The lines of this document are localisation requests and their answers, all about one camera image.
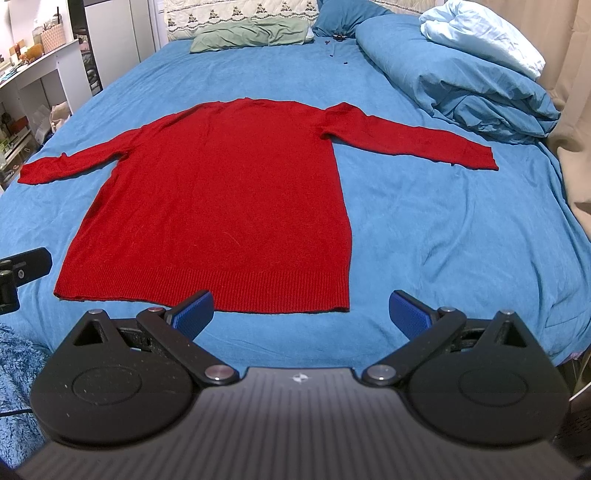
sweater sleeve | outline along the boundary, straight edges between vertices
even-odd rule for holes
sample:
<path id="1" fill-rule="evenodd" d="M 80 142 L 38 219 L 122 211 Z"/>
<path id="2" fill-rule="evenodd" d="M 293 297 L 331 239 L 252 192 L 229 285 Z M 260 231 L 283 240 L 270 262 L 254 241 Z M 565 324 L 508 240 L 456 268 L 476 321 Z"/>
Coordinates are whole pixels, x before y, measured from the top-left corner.
<path id="1" fill-rule="evenodd" d="M 498 170 L 492 149 L 445 130 L 409 127 L 340 103 L 324 111 L 322 135 L 333 135 L 363 150 L 390 155 L 415 155 L 467 168 Z"/>
<path id="2" fill-rule="evenodd" d="M 27 163 L 21 169 L 18 182 L 29 185 L 48 183 L 82 173 L 89 168 L 106 162 L 115 155 L 119 155 L 120 161 L 124 160 L 134 148 L 149 140 L 163 128 L 190 115 L 197 107 L 199 106 L 164 116 L 150 124 L 123 132 L 108 142 L 89 147 L 73 155 L 62 153 L 59 157 L 44 157 L 32 163 Z"/>

pink basket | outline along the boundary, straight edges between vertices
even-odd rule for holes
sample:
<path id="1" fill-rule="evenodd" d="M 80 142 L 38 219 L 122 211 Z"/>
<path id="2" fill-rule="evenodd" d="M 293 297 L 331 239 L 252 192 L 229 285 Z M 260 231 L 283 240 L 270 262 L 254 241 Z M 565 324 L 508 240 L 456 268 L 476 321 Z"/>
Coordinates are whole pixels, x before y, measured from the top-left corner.
<path id="1" fill-rule="evenodd" d="M 43 44 L 43 50 L 45 53 L 55 50 L 57 47 L 61 47 L 66 43 L 66 35 L 64 33 L 64 24 L 58 24 L 51 27 L 49 30 L 45 30 L 41 33 L 41 43 Z"/>

bottle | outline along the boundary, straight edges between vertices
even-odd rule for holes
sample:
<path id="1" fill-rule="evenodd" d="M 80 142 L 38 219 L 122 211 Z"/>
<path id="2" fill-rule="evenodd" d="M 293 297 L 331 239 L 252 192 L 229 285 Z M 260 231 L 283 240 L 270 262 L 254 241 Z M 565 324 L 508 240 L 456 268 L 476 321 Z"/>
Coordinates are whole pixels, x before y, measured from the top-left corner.
<path id="1" fill-rule="evenodd" d="M 33 20 L 33 44 L 41 43 L 41 34 L 43 33 L 43 24 L 38 19 Z"/>

blue fabric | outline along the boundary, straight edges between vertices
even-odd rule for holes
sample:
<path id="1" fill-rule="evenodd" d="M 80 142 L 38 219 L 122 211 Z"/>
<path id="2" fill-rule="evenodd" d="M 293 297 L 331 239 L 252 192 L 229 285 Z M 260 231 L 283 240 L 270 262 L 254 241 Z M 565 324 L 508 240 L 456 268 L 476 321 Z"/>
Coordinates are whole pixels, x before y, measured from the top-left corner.
<path id="1" fill-rule="evenodd" d="M 355 38 L 355 27 L 361 22 L 391 13 L 370 0 L 326 0 L 312 30 L 319 37 Z"/>
<path id="2" fill-rule="evenodd" d="M 31 383 L 47 362 L 48 352 L 0 323 L 0 413 L 29 408 Z M 31 413 L 0 417 L 0 458 L 16 468 L 43 445 Z"/>
<path id="3" fill-rule="evenodd" d="M 407 341 L 388 315 L 389 295 L 400 288 L 478 318 L 512 308 L 554 362 L 587 347 L 591 248 L 545 148 L 486 142 L 430 117 L 354 40 L 198 55 L 189 55 L 190 43 L 166 45 L 111 84 L 35 157 L 72 154 L 197 103 L 250 97 L 319 108 L 349 102 L 370 115 L 449 130 L 490 145 L 500 168 L 468 170 L 335 144 L 353 233 L 350 312 L 216 312 L 199 345 L 242 372 L 248 365 L 362 369 Z M 20 335 L 54 349 L 88 309 L 125 318 L 148 306 L 53 296 L 68 246 L 113 166 L 45 185 L 12 183 L 0 197 L 0 225 L 10 226 L 0 228 L 0 254 L 47 247 L 54 262 L 48 276 L 20 288 L 21 309 L 2 318 Z M 174 236 L 174 228 L 161 234 Z"/>
<path id="4" fill-rule="evenodd" d="M 390 81 L 434 118 L 520 144 L 546 137 L 560 114 L 548 93 L 511 69 L 428 41 L 410 15 L 370 18 L 357 42 Z"/>

rolled blue comforter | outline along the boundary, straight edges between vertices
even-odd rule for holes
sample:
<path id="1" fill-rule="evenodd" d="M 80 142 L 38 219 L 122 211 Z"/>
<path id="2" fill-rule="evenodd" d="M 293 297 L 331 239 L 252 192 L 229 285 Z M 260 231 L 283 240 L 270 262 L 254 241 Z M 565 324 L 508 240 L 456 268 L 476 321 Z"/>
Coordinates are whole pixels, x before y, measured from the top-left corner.
<path id="1" fill-rule="evenodd" d="M 434 118 L 510 144 L 544 138 L 558 122 L 559 112 L 536 82 L 427 40 L 416 17 L 370 18 L 356 38 L 390 82 Z"/>

